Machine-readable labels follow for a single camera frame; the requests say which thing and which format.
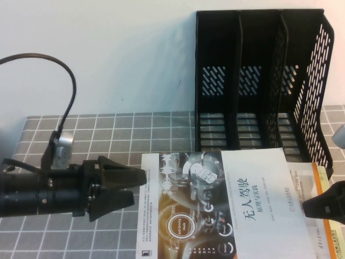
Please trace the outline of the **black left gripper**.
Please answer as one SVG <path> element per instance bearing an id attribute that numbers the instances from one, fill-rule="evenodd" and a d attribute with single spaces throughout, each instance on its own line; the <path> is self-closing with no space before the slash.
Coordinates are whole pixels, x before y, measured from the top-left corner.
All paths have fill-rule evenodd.
<path id="1" fill-rule="evenodd" d="M 117 163 L 105 156 L 98 160 L 72 163 L 67 168 L 68 211 L 73 217 L 88 214 L 89 221 L 134 204 L 134 194 L 120 190 L 142 186 L 147 183 L 144 170 Z"/>

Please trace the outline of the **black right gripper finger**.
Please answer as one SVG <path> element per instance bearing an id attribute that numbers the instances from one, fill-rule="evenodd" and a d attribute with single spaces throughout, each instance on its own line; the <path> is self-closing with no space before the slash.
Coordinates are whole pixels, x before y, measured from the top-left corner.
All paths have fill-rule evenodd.
<path id="1" fill-rule="evenodd" d="M 334 183 L 324 193 L 302 203 L 306 217 L 344 224 L 344 181 Z"/>

